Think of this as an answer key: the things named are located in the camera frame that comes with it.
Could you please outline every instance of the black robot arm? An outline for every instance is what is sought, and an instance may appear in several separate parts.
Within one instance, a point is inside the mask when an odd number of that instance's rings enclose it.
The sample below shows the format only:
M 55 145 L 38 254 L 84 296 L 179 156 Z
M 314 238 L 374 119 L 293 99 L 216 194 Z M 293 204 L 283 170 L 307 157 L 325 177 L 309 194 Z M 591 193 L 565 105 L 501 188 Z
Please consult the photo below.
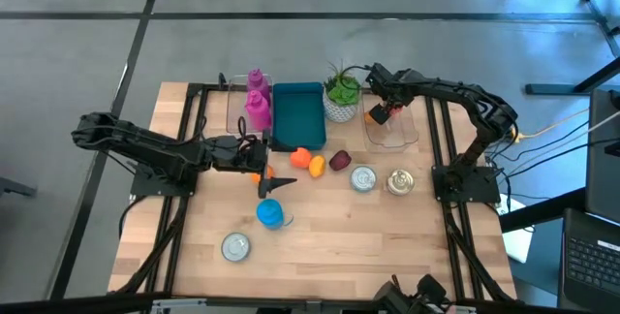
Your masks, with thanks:
M 465 178 L 477 171 L 478 159 L 493 142 L 500 140 L 515 124 L 517 114 L 512 107 L 501 97 L 486 92 L 479 85 L 426 78 L 411 69 L 392 74 L 379 63 L 375 63 L 369 71 L 366 82 L 370 85 L 372 93 L 383 100 L 369 112 L 379 124 L 384 124 L 394 110 L 409 106 L 416 96 L 428 96 L 463 106 L 471 123 L 476 127 L 476 138 L 467 150 L 459 154 L 449 166 L 438 168 L 437 173 L 433 174 L 436 181 L 441 177 L 441 182 L 436 182 L 436 187 L 440 184 L 447 190 L 447 194 L 444 195 L 448 200 L 471 201 L 470 198 L 474 201 L 478 200 L 477 197 L 464 197 L 463 195 L 458 198 L 452 193 L 467 190 Z M 480 170 L 479 178 L 488 181 L 489 172 Z M 471 182 L 474 185 L 479 183 L 475 179 Z M 493 199 L 482 197 L 478 201 L 490 203 L 496 201 L 496 198 L 499 199 L 499 196 Z
M 245 120 L 239 119 L 245 132 Z M 201 134 L 187 141 L 142 129 L 133 123 L 119 120 L 107 112 L 93 112 L 80 118 L 72 133 L 74 143 L 84 149 L 114 151 L 140 163 L 141 174 L 172 185 L 196 182 L 196 175 L 211 168 L 222 172 L 258 173 L 261 175 L 259 197 L 294 178 L 265 178 L 269 134 L 241 138 L 218 136 L 204 139 Z

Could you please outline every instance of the gray floor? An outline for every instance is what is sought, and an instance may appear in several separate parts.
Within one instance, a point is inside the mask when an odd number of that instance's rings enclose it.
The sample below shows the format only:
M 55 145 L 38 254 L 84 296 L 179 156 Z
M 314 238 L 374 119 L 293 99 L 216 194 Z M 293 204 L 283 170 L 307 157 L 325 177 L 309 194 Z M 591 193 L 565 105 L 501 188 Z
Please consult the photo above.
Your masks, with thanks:
M 140 12 L 144 1 L 0 0 L 0 11 Z M 596 3 L 610 20 L 616 18 L 617 0 Z M 157 0 L 154 10 L 588 13 L 579 0 Z M 34 199 L 5 195 L 0 200 L 2 302 L 46 295 L 92 158 L 72 145 L 69 133 L 80 114 L 109 109 L 137 26 L 135 20 L 0 20 L 0 175 L 39 188 Z M 219 72 L 231 76 L 257 66 L 276 81 L 322 80 L 327 61 L 342 59 L 478 83 L 509 101 L 519 113 L 521 131 L 532 133 L 588 107 L 588 100 L 528 97 L 524 84 L 579 82 L 612 58 L 599 27 L 588 22 L 150 21 L 122 117 L 147 126 L 164 80 L 215 82 Z M 509 154 L 557 138 L 586 118 Z M 512 190 L 551 197 L 564 193 L 583 184 L 584 164 L 585 151 L 577 151 L 515 177 Z M 108 163 L 68 296 L 105 292 L 130 184 L 130 176 Z M 553 295 L 521 282 L 517 291 L 531 302 L 554 303 Z

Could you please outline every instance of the wooden table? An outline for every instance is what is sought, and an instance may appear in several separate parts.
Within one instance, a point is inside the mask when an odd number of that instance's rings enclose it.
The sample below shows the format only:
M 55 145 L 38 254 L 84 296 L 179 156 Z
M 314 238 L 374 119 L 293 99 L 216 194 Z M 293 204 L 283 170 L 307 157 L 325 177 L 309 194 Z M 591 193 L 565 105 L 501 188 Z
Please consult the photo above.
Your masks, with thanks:
M 187 83 L 161 85 L 150 129 L 176 137 Z M 447 240 L 440 205 L 433 194 L 433 165 L 424 99 L 410 106 L 418 142 L 403 153 L 366 151 L 359 115 L 350 122 L 326 122 L 327 160 L 346 149 L 353 163 L 342 172 L 327 168 L 314 179 L 308 171 L 289 164 L 286 153 L 271 153 L 269 165 L 280 177 L 297 183 L 270 195 L 293 223 L 280 231 L 267 230 L 256 218 L 257 187 L 248 175 L 201 173 L 196 195 L 190 200 L 182 236 L 173 294 L 176 296 L 232 298 L 372 299 L 392 274 L 405 293 L 412 294 L 424 274 L 439 280 L 452 298 L 453 286 Z M 436 105 L 444 162 L 449 161 L 439 105 Z M 210 92 L 207 99 L 207 137 L 226 133 L 227 94 Z M 465 109 L 449 104 L 456 146 L 462 152 L 475 137 Z M 191 117 L 193 124 L 195 114 Z M 350 188 L 356 166 L 372 167 L 378 183 L 370 193 Z M 386 178 L 394 169 L 409 171 L 416 181 L 405 197 L 393 196 Z M 109 289 L 118 289 L 138 269 L 151 250 L 162 207 L 162 197 L 135 206 L 128 214 Z M 511 270 L 497 215 L 484 204 L 468 204 L 477 253 L 503 290 L 515 297 Z M 252 251 L 242 263 L 226 261 L 220 251 L 227 234 L 242 232 Z M 461 254 L 465 290 L 471 297 L 469 270 Z M 160 263 L 156 289 L 163 288 L 167 256 Z

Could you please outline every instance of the pink bottle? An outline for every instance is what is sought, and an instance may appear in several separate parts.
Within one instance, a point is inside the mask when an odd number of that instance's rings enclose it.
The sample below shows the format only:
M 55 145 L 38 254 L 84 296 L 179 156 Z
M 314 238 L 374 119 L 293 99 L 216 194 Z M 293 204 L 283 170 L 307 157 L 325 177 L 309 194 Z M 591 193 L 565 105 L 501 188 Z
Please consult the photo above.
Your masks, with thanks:
M 271 110 L 267 100 L 258 90 L 248 92 L 248 99 L 245 103 L 248 111 L 250 124 L 258 131 L 271 127 Z
M 250 71 L 248 74 L 248 91 L 257 90 L 271 105 L 271 95 L 269 95 L 269 81 L 263 76 L 260 69 Z

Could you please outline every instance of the clear plastic container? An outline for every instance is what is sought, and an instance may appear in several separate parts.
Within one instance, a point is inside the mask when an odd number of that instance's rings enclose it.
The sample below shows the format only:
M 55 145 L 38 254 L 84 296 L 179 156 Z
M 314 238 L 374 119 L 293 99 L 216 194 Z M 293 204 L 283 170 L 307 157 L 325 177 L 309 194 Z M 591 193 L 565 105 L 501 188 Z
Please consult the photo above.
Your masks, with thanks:
M 264 77 L 269 83 L 269 87 L 273 87 L 273 80 L 270 75 L 265 74 Z M 245 118 L 247 134 L 260 134 L 261 132 L 252 127 L 249 121 L 248 112 L 245 110 L 245 102 L 248 98 L 247 92 L 248 76 L 234 76 L 229 80 L 229 105 L 226 111 L 226 132 L 232 135 L 239 134 L 237 121 L 239 116 Z M 271 116 L 273 116 L 273 92 L 271 93 Z
M 386 123 L 379 125 L 374 121 L 366 121 L 365 114 L 377 104 L 381 104 L 381 97 L 372 94 L 362 94 L 361 124 L 364 128 L 364 144 L 369 152 L 397 153 L 418 141 L 418 131 L 414 125 L 414 118 L 409 107 L 391 116 Z

